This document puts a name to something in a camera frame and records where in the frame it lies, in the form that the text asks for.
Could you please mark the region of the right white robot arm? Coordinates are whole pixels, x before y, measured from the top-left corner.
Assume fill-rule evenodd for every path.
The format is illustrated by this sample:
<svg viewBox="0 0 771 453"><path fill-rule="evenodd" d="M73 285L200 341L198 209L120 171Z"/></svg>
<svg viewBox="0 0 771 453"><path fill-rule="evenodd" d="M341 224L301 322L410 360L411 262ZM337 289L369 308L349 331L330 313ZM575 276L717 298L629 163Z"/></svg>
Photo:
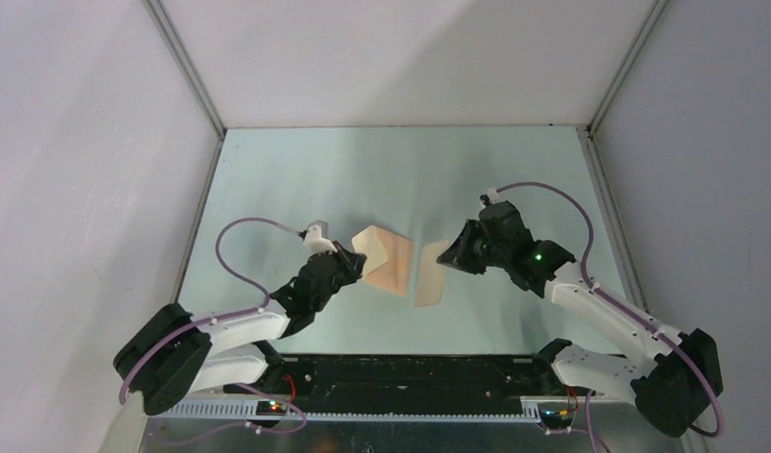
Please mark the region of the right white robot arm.
<svg viewBox="0 0 771 453"><path fill-rule="evenodd" d="M619 349L614 356L565 339L550 342L533 358L533 379L545 394L567 386L606 394L677 438L723 391L713 337L698 328L684 333L601 287L571 252L533 238L508 201L486 205L467 220L436 261L470 275L500 269L519 289L569 310Z"/></svg>

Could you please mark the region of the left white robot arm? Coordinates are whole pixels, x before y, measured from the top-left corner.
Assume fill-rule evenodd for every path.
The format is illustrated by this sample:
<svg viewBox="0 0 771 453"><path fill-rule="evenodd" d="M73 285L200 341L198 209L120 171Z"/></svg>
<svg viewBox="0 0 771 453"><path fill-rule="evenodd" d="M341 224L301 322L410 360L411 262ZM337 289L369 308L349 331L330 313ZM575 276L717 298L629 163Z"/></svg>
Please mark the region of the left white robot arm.
<svg viewBox="0 0 771 453"><path fill-rule="evenodd" d="M271 342L308 327L341 288L362 277L366 256L333 246L311 255L251 309L200 319L178 303L159 309L113 360L123 380L120 402L140 394L144 413L157 415L209 388L251 384L266 394L278 389L283 368Z"/></svg>

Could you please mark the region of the tan paper envelope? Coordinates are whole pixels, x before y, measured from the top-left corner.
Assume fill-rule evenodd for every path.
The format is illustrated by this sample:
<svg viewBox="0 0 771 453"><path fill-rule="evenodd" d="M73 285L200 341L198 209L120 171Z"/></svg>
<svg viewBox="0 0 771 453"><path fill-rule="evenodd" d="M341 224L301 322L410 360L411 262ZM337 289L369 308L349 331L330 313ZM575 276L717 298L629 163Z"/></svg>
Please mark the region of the tan paper envelope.
<svg viewBox="0 0 771 453"><path fill-rule="evenodd" d="M414 250L411 239L379 226L368 226L351 242L356 253L366 256L363 283L389 294L408 295Z"/></svg>

